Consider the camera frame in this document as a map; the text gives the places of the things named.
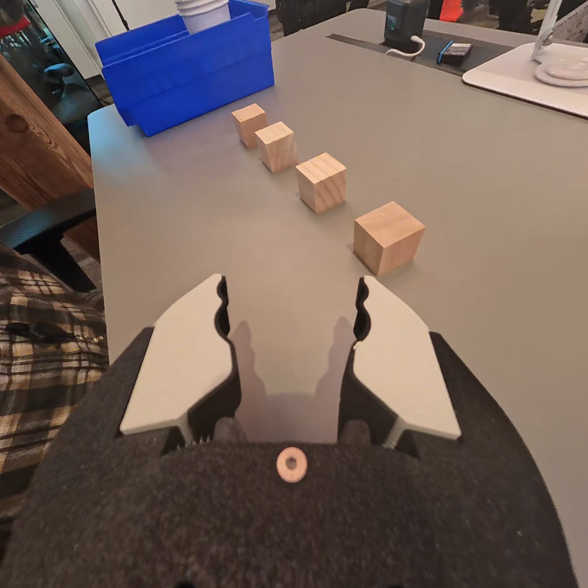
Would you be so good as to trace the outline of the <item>small black battery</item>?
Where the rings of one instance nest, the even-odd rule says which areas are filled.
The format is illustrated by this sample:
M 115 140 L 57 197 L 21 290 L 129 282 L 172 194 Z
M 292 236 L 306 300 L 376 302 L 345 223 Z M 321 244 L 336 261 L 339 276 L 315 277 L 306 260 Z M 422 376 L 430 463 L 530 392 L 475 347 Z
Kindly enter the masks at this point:
M 438 65 L 445 64 L 450 66 L 459 66 L 469 57 L 472 49 L 472 43 L 455 42 L 454 40 L 451 40 L 438 53 L 436 62 Z

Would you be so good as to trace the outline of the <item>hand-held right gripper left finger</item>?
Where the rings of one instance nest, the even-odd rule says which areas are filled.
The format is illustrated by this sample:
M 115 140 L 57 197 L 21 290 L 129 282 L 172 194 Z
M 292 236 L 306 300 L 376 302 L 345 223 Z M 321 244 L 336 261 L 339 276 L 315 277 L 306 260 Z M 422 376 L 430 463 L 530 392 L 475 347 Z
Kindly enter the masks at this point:
M 153 324 L 121 434 L 177 428 L 182 437 L 213 437 L 235 416 L 242 394 L 228 306 L 226 278 L 213 274 Z

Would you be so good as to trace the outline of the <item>black round clip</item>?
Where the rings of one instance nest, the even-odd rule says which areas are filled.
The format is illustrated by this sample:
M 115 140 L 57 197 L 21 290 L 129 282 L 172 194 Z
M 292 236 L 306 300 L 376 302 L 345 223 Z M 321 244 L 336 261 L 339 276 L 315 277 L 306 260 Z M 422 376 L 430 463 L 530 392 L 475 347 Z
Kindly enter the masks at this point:
M 44 322 L 24 323 L 9 322 L 2 329 L 13 336 L 19 336 L 35 342 L 65 343 L 65 342 L 105 342 L 104 336 L 87 336 L 70 333 L 62 327 Z

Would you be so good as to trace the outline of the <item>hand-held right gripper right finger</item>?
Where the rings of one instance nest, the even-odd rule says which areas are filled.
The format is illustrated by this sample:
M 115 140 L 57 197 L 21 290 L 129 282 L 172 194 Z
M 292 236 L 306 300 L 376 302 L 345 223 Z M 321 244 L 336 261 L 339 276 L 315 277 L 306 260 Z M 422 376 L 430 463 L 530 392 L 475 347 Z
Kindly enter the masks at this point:
M 415 448 L 413 434 L 462 436 L 424 321 L 375 277 L 360 278 L 355 341 L 339 402 L 339 441 Z

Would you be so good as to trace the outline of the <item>wooden cube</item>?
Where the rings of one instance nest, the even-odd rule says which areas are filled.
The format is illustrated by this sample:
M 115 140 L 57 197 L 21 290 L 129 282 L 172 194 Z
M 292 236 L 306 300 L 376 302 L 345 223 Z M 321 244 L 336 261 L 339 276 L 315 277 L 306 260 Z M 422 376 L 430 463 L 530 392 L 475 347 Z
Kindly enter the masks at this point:
M 262 162 L 271 173 L 299 164 L 294 132 L 282 121 L 254 133 Z
M 251 104 L 231 113 L 241 143 L 247 149 L 256 147 L 256 132 L 269 126 L 266 112 L 258 104 Z
M 299 195 L 320 215 L 346 201 L 347 168 L 327 152 L 295 166 Z
M 414 259 L 425 226 L 392 201 L 355 220 L 353 251 L 375 276 Z

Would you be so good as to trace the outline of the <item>black office chair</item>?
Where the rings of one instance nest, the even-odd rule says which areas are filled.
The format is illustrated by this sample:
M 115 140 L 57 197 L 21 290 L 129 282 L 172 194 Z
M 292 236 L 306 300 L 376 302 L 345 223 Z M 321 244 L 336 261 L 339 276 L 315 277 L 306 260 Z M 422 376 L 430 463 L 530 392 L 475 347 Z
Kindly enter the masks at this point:
M 1 227 L 1 243 L 30 255 L 71 290 L 96 289 L 62 244 L 66 231 L 96 215 L 92 194 L 71 195 L 42 206 Z

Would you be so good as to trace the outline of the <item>wooden pillar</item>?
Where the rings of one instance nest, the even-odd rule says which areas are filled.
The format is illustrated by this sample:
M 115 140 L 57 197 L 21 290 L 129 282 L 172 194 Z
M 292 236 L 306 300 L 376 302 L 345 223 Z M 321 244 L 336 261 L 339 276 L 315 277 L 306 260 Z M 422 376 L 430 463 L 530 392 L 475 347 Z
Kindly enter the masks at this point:
M 1 56 L 1 189 L 35 210 L 90 188 L 91 157 Z

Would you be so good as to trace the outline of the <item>black charger box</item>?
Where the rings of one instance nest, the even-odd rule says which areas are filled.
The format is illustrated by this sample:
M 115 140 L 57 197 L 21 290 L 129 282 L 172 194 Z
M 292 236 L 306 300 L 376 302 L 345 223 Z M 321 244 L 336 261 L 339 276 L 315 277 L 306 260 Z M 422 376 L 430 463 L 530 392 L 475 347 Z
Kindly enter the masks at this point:
M 429 1 L 387 1 L 384 45 L 405 53 L 415 52 L 420 43 L 411 38 L 421 38 L 428 8 Z

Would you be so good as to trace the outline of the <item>blue plastic bin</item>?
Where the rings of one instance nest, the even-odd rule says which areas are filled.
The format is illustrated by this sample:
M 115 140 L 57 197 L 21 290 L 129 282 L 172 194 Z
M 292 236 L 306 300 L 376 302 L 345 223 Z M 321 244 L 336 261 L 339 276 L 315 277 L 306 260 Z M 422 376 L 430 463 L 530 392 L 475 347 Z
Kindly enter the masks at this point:
M 268 6 L 228 9 L 230 20 L 201 32 L 172 16 L 95 44 L 126 126 L 153 136 L 274 85 Z

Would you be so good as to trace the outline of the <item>white document stand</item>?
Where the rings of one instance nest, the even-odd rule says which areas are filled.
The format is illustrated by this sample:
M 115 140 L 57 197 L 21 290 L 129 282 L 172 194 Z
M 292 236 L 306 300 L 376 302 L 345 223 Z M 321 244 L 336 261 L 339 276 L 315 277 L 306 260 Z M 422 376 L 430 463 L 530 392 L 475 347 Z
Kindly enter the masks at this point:
M 463 83 L 587 119 L 587 1 L 560 18 L 562 4 L 549 2 L 534 44 L 466 71 Z

